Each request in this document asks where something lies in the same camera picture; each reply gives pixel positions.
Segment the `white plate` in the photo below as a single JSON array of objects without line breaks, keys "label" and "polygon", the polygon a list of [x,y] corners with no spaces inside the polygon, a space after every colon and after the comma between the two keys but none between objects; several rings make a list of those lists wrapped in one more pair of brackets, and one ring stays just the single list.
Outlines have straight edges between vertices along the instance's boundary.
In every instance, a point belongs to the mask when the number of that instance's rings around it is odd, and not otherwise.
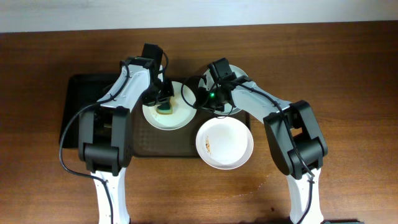
[{"label": "white plate", "polygon": [[156,106],[142,106],[142,112],[147,122],[157,129],[173,131],[187,125],[195,116],[197,110],[187,105],[181,96],[182,83],[172,81],[174,96],[170,99],[172,114],[160,114]]},{"label": "white plate", "polygon": [[209,166],[232,170],[249,160],[254,140],[249,128],[240,120],[212,118],[199,128],[195,145],[200,158]]}]

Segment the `green yellow sponge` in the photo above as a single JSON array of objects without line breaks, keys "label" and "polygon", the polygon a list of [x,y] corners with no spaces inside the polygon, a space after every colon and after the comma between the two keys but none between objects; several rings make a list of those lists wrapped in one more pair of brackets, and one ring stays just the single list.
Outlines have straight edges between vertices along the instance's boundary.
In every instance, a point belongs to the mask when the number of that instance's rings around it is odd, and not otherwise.
[{"label": "green yellow sponge", "polygon": [[161,105],[159,105],[158,107],[156,107],[156,112],[158,114],[172,114],[173,113],[173,108],[170,102],[165,102],[162,103]]}]

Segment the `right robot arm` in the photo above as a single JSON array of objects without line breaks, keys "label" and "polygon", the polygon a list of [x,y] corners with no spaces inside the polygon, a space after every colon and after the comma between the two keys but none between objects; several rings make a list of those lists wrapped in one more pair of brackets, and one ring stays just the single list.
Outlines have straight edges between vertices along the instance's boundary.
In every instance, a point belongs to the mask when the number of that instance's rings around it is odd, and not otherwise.
[{"label": "right robot arm", "polygon": [[216,111],[229,103],[263,125],[272,160],[287,178],[291,223],[323,223],[319,180],[328,146],[308,102],[281,100],[242,76],[198,86],[197,108]]}]

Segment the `pale green plate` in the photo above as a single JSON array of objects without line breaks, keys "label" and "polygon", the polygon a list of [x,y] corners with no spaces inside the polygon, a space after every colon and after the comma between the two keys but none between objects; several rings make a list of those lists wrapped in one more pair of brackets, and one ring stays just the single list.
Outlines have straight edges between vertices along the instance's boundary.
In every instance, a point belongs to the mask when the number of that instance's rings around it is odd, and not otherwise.
[{"label": "pale green plate", "polygon": [[[245,76],[245,77],[247,76],[247,74],[237,66],[230,65],[230,69],[236,75],[237,78],[239,78],[241,76]],[[213,84],[213,80],[211,78],[210,72],[209,71],[205,72],[204,76],[205,76],[206,81],[201,79],[199,81],[198,87],[199,88],[203,87],[206,90],[209,90]],[[241,110],[239,108],[233,107],[231,104],[226,103],[226,104],[223,104],[223,105],[220,105],[219,107],[217,107],[217,109],[214,110],[214,114],[217,114],[218,116],[227,116],[227,115],[239,113],[240,111]]]}]

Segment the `white plate front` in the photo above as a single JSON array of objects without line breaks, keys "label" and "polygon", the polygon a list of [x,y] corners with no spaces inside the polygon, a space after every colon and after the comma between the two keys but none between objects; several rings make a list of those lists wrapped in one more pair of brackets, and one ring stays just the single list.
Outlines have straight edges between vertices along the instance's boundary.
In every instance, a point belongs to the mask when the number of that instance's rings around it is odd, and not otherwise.
[{"label": "white plate front", "polygon": [[209,166],[232,170],[249,160],[254,140],[249,128],[240,120],[212,118],[199,128],[195,145],[200,158]]}]

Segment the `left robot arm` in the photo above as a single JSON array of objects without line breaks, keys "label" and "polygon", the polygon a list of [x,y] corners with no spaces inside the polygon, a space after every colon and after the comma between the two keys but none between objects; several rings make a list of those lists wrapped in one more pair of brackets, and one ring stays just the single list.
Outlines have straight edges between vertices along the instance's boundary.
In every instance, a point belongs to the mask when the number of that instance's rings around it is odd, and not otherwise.
[{"label": "left robot arm", "polygon": [[125,195],[133,148],[131,112],[139,101],[154,106],[171,97],[164,73],[161,56],[123,60],[107,93],[78,113],[78,156],[96,185],[100,223],[131,221]]}]

